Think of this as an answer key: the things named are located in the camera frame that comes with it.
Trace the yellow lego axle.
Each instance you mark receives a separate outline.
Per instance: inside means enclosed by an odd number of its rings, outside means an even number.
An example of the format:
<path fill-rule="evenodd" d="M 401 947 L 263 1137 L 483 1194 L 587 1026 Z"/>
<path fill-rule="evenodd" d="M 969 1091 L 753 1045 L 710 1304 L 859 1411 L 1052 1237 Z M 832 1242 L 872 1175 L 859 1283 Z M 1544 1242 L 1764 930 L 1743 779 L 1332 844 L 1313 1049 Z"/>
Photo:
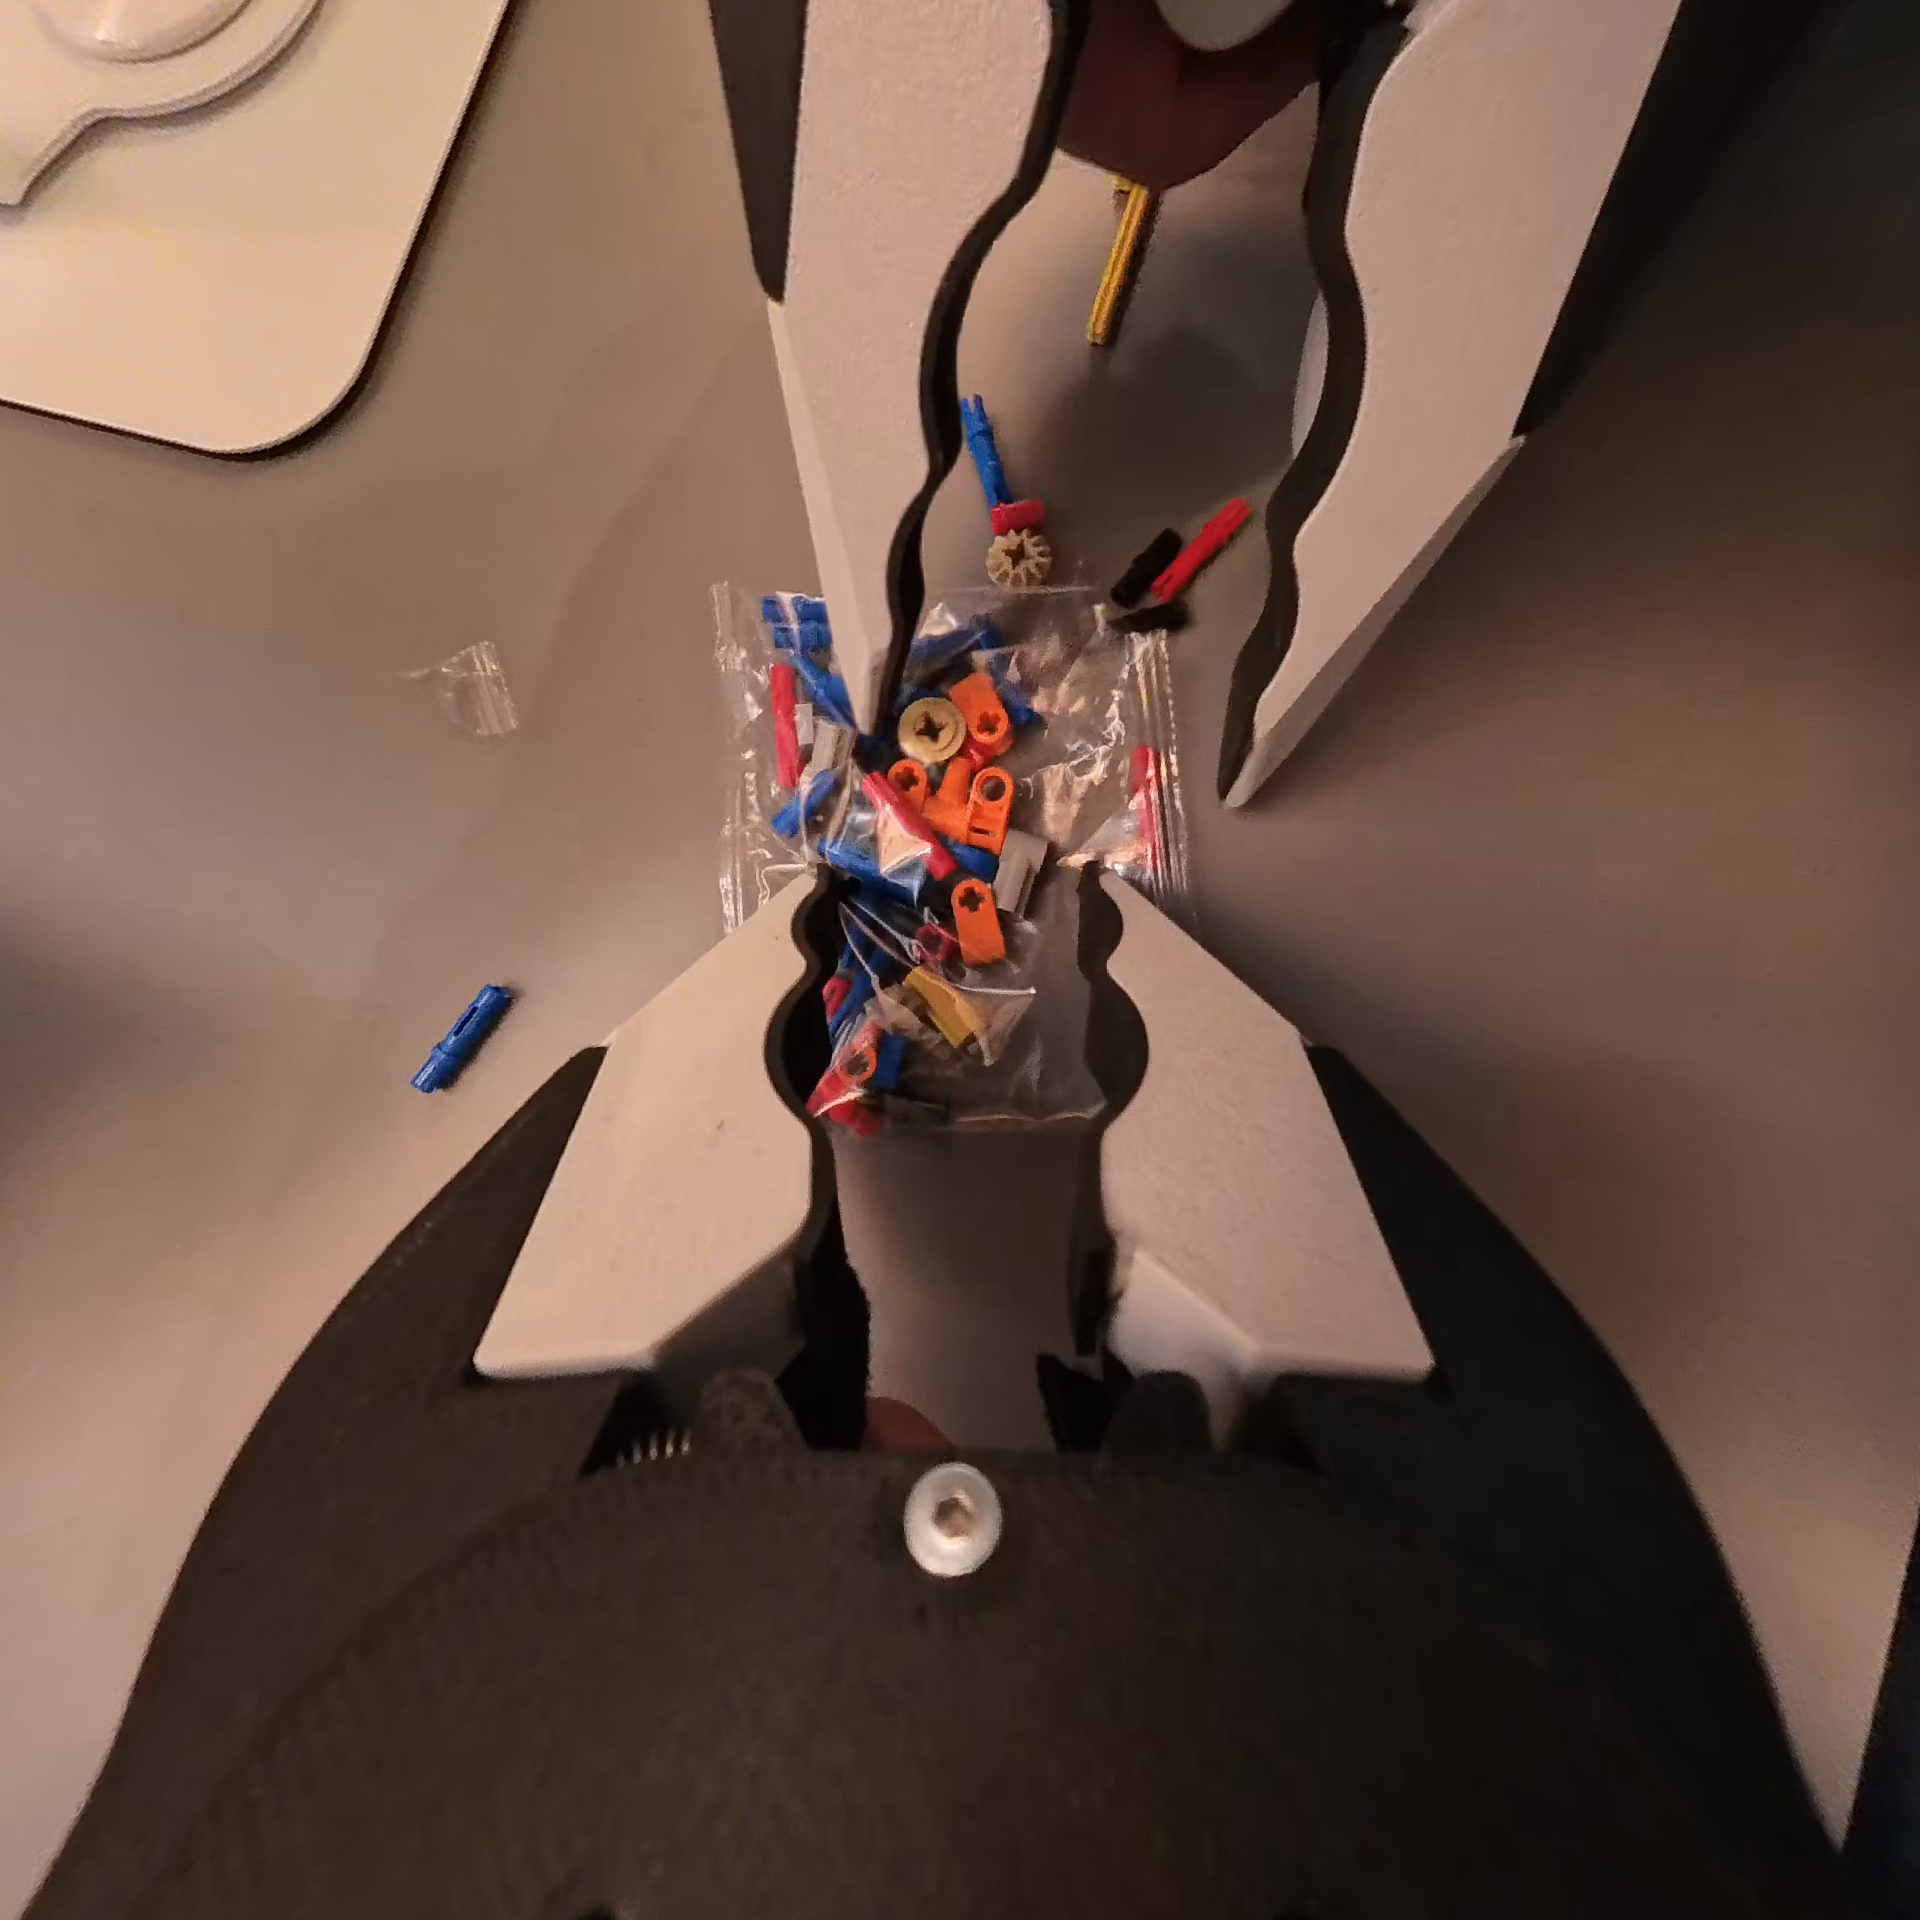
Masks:
<path fill-rule="evenodd" d="M 1113 209 L 1117 209 L 1113 245 L 1110 245 L 1103 273 L 1098 279 L 1098 290 L 1092 298 L 1092 318 L 1086 318 L 1086 347 L 1092 349 L 1110 349 L 1121 337 L 1121 324 L 1124 324 L 1126 307 L 1132 300 L 1142 254 L 1149 249 L 1152 227 L 1159 220 L 1159 195 L 1135 180 L 1113 178 Z"/>

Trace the clear bag of lego pieces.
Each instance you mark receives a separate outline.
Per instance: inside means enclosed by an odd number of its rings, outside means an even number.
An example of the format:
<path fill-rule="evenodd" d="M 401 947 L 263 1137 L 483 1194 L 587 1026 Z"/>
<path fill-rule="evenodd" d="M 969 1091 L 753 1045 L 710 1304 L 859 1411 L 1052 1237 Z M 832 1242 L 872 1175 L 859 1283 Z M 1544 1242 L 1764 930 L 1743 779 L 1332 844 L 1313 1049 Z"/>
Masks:
<path fill-rule="evenodd" d="M 1078 876 L 1187 909 L 1174 634 L 1110 634 L 1092 588 L 969 588 L 924 615 L 859 732 L 824 597 L 715 585 L 710 612 L 724 927 L 796 878 L 835 902 L 805 1110 L 861 1141 L 1092 1118 Z"/>

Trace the white moulded plastic piece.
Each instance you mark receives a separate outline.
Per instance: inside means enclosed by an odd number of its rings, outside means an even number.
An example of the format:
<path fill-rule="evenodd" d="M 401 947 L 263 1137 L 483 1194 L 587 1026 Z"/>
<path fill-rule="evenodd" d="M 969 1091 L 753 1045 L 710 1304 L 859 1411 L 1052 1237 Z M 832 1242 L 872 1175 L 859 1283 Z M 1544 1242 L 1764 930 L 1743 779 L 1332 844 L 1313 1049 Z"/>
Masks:
<path fill-rule="evenodd" d="M 3 207 L 94 126 L 170 119 L 269 70 L 315 5 L 3 5 Z"/>

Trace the torn clear plastic scrap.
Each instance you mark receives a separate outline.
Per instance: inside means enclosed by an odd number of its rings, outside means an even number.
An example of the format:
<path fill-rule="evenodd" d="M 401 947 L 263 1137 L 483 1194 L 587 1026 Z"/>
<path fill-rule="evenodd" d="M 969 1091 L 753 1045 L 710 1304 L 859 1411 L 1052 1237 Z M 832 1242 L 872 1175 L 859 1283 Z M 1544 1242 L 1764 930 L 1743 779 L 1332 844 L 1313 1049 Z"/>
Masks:
<path fill-rule="evenodd" d="M 418 686 L 467 737 L 518 732 L 518 709 L 493 639 L 475 639 L 438 663 L 401 671 L 397 680 Z"/>

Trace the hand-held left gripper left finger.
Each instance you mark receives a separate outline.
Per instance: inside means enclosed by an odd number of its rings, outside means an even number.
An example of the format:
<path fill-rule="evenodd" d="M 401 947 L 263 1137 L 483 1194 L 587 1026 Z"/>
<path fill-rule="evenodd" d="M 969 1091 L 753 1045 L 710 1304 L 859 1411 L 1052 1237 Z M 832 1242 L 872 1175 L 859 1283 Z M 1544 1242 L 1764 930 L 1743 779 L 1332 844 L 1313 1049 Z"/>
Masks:
<path fill-rule="evenodd" d="M 859 1447 L 867 1304 L 828 1141 L 826 878 L 796 878 L 624 1019 L 515 1253 L 475 1370 L 624 1375 L 672 1416 L 717 1373 L 783 1386 L 804 1438 Z"/>

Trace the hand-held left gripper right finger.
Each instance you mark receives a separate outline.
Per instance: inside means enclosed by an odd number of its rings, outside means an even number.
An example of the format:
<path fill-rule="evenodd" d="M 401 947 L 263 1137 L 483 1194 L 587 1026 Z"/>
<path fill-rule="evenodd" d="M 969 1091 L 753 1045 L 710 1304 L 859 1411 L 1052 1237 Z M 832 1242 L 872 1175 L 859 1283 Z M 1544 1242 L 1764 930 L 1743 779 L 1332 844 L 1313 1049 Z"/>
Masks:
<path fill-rule="evenodd" d="M 1129 1381 L 1196 1386 L 1232 1444 L 1272 1381 L 1417 1386 L 1433 1356 L 1293 1021 L 1110 870 L 1078 882 L 1099 1114 L 1074 1164 L 1054 1447 L 1098 1447 Z"/>

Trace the white rounded board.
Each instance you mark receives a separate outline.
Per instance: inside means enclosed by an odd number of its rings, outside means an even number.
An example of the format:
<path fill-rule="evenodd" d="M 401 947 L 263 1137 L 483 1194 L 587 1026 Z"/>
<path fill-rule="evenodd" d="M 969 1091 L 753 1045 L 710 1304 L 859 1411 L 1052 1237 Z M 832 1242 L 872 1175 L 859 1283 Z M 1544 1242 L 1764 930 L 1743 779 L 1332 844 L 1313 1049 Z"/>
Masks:
<path fill-rule="evenodd" d="M 88 129 L 3 209 L 3 403 L 271 450 L 365 370 L 507 5 L 315 5 L 249 86 Z"/>

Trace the red lego pin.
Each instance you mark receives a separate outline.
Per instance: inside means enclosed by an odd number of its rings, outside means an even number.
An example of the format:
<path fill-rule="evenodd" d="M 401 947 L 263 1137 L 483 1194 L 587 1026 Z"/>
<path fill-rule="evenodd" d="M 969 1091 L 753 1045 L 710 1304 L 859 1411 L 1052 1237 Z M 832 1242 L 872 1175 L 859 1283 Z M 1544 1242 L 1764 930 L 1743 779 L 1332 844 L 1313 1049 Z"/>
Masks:
<path fill-rule="evenodd" d="M 1240 525 L 1251 521 L 1251 502 L 1245 497 L 1232 497 L 1174 556 L 1171 563 L 1152 578 L 1152 602 L 1174 603 L 1187 585 L 1206 571 L 1224 545 L 1235 541 Z"/>

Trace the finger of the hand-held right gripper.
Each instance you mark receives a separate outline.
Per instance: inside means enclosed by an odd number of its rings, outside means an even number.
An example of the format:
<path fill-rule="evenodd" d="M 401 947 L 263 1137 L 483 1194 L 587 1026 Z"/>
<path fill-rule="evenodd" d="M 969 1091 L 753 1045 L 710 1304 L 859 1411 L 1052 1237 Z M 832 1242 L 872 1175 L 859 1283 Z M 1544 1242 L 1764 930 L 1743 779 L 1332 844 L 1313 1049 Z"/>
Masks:
<path fill-rule="evenodd" d="M 861 732 L 922 618 L 922 525 L 956 462 L 956 328 L 1054 148 L 1074 5 L 810 5 L 780 396 Z"/>
<path fill-rule="evenodd" d="M 1514 456 L 1675 12 L 1413 5 L 1338 76 L 1307 195 L 1324 384 L 1265 521 L 1220 805 L 1280 772 Z"/>

